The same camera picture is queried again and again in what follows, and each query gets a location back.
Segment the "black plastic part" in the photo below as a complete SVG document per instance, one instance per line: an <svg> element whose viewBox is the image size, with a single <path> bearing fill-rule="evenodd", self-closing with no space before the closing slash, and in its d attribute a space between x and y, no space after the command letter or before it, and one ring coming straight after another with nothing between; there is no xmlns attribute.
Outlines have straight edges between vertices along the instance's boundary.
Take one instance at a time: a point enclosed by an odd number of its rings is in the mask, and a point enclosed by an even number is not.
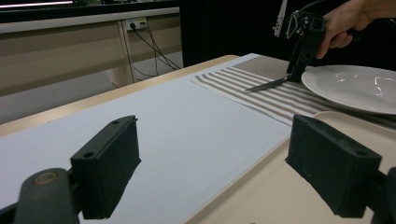
<svg viewBox="0 0 396 224"><path fill-rule="evenodd" d="M323 17L314 13L303 13L298 23L301 25L297 27L297 42L287 69L287 73L291 74L289 81L293 82L301 81L305 68L316 57L326 29Z"/></svg>
<svg viewBox="0 0 396 224"><path fill-rule="evenodd" d="M396 167L390 168L385 188L393 223L396 223Z"/></svg>
<svg viewBox="0 0 396 224"><path fill-rule="evenodd" d="M352 42L358 43L363 38L363 31L348 30L350 35L352 35Z"/></svg>
<svg viewBox="0 0 396 224"><path fill-rule="evenodd" d="M27 178L21 187L14 222L78 223L66 170L48 169Z"/></svg>
<svg viewBox="0 0 396 224"><path fill-rule="evenodd" d="M327 123L295 115L286 162L340 217L362 217L381 156Z"/></svg>
<svg viewBox="0 0 396 224"><path fill-rule="evenodd" d="M82 186L85 219L108 218L141 162L134 116L116 119L72 158L74 178Z"/></svg>
<svg viewBox="0 0 396 224"><path fill-rule="evenodd" d="M368 192L364 197L367 199L367 206L370 207L375 213L373 220L374 223L393 223L393 218L390 211L390 205L386 188L387 176L381 172L377 172L368 181Z"/></svg>
<svg viewBox="0 0 396 224"><path fill-rule="evenodd" d="M0 209L0 223L9 224L14 222L15 211L17 210L17 203L11 204Z"/></svg>

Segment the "plate rim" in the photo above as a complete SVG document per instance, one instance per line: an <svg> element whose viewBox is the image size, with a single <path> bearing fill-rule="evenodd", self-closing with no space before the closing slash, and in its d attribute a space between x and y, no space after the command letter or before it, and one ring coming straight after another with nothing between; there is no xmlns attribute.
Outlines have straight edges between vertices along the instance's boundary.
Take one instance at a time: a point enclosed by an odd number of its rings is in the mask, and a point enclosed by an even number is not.
<svg viewBox="0 0 396 224"><path fill-rule="evenodd" d="M349 109L354 109L354 110L359 110L359 111L363 111L365 113L373 113L373 114L382 114L382 115L396 115L396 108L394 109L368 109L368 108L363 108L363 107L359 107L359 106L355 106L355 105L348 105L348 102L342 102L339 100L334 100L331 97L329 97L328 95L326 95L324 93L324 91L318 91L319 87L318 85L312 85L313 83L317 83L318 82L318 77L321 77L321 75L314 75L312 73L310 73L310 71L312 71L313 69L322 69L325 67L348 67L348 68L359 68L359 69L364 69L364 68L369 68L369 69L374 69L374 70L378 70L378 71L382 71L382 72L387 72L387 73L394 73L395 77L396 77L396 71L392 71L392 70L388 70L388 69L383 69L383 68L376 68L376 67L370 67L370 66L361 66L361 65L350 65L350 64L331 64L331 65L322 65L322 66L316 66L316 67L309 67L308 69L306 69L301 77L301 81L304 83L304 85L311 90L313 93L317 94L318 96L330 101L330 102L334 102L338 105L341 105L343 107L349 108ZM313 77L315 81L309 80L308 78Z"/></svg>

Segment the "striped cloth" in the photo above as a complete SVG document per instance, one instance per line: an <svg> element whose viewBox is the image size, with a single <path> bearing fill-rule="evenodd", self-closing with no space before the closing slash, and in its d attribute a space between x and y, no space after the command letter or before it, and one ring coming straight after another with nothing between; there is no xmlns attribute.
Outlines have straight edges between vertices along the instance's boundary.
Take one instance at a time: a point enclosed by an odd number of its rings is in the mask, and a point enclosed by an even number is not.
<svg viewBox="0 0 396 224"><path fill-rule="evenodd" d="M267 91L245 92L247 88L286 76L288 64L289 62L276 58L258 56L213 73L195 76L192 82L257 109L289 126L294 115L313 117L321 111L338 111L396 130L396 116L346 109L316 95L302 82L286 82Z"/></svg>

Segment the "table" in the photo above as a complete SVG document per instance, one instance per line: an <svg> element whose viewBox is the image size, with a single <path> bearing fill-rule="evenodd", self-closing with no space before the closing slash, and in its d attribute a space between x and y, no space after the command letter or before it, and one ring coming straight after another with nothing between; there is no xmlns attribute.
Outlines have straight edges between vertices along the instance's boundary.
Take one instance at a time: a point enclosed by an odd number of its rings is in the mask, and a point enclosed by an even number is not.
<svg viewBox="0 0 396 224"><path fill-rule="evenodd" d="M224 56L1 125L0 179L8 181L0 184L0 190L7 193L2 193L0 205L16 200L15 188L25 177L48 166L68 167L70 154L78 146L109 121L133 112L138 118L142 163L113 216L95 222L196 223L189 217L202 214L200 211L207 213L207 208L201 210L203 206L238 182L246 170L261 160L284 156L271 153L271 157L265 157L279 143L285 146L289 125L191 81L255 57ZM273 177L287 178L276 175L276 168L272 171ZM286 208L282 204L276 203L278 213Z"/></svg>

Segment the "human hand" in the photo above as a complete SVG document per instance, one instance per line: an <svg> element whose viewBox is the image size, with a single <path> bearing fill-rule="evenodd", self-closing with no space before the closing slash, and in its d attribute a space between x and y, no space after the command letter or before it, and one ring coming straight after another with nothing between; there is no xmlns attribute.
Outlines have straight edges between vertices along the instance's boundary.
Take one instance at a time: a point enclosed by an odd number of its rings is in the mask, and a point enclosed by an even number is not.
<svg viewBox="0 0 396 224"><path fill-rule="evenodd" d="M363 1L349 0L324 16L326 31L316 57L322 59L328 49L344 48L353 40L347 30L360 31L373 20L363 10Z"/></svg>

